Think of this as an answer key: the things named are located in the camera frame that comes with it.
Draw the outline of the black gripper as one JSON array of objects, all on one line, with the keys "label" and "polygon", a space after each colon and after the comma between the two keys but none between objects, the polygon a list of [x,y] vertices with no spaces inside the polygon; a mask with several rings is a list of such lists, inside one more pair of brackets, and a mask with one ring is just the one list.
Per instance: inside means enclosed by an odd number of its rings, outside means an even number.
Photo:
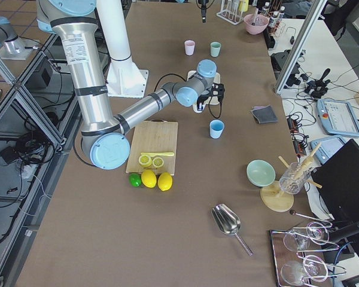
[{"label": "black gripper", "polygon": [[[207,0],[199,0],[199,9],[201,12],[202,22],[206,22],[206,11],[207,11]],[[194,112],[203,112],[207,101],[210,100],[209,96],[199,96],[194,104],[192,104],[192,108]]]}]

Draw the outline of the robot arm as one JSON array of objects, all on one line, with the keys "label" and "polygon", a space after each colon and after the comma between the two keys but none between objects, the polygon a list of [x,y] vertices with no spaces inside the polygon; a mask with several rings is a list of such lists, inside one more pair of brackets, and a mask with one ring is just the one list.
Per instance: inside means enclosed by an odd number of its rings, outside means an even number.
[{"label": "robot arm", "polygon": [[121,2],[38,1],[36,7],[39,28],[61,39],[83,116],[81,148],[98,168],[127,160],[131,128],[173,101],[189,107],[212,90],[217,67],[204,59],[188,80],[167,83],[114,115],[109,92],[126,94],[146,82],[132,61]]},{"label": "robot arm", "polygon": [[[52,27],[60,22],[81,23],[94,19],[97,12],[102,31],[108,44],[109,58],[113,63],[132,60],[129,40],[123,20],[123,1],[38,1],[38,26],[53,33]],[[10,54],[19,54],[24,46],[5,17],[0,17],[0,47],[4,45]]]}]

